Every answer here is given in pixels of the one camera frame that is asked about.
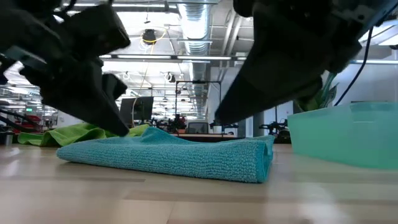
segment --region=plastic container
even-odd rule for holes
[[[398,104],[353,103],[289,116],[294,153],[398,169]]]
[[[222,126],[213,126],[213,134],[221,134],[223,132]]]
[[[5,146],[11,146],[12,141],[14,139],[14,133],[12,131],[6,131],[0,133],[0,144],[3,144]]]

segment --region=desk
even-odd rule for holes
[[[55,149],[0,147],[0,220],[12,224],[395,224],[398,172],[274,146],[265,184],[76,164]]]
[[[237,140],[242,138],[236,138],[233,135],[229,134],[172,134],[178,138],[182,138],[188,141],[195,142],[221,142],[221,141],[230,141]]]

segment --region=microfiber cloth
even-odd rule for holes
[[[129,136],[140,136],[148,127],[149,125],[145,124],[132,128],[130,129]],[[32,144],[35,146],[67,146],[74,142],[104,139],[115,136],[115,134],[105,131],[95,125],[81,123],[57,128],[47,131],[44,134],[20,133],[20,135],[18,135],[18,143]]]
[[[273,136],[191,142],[150,127],[140,137],[99,139],[61,147],[57,156],[96,166],[263,183],[272,160],[273,142]]]

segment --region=green towel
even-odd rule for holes
[[[140,136],[149,127],[141,125],[130,129],[128,136]],[[44,134],[20,133],[18,142],[20,144],[32,144],[34,146],[67,146],[74,142],[92,139],[104,139],[115,137],[115,134],[105,131],[95,125],[82,123],[47,131]]]

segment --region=teal towel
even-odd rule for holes
[[[272,136],[200,143],[148,128],[140,137],[95,139],[57,150],[71,162],[207,179],[263,183],[272,160]]]

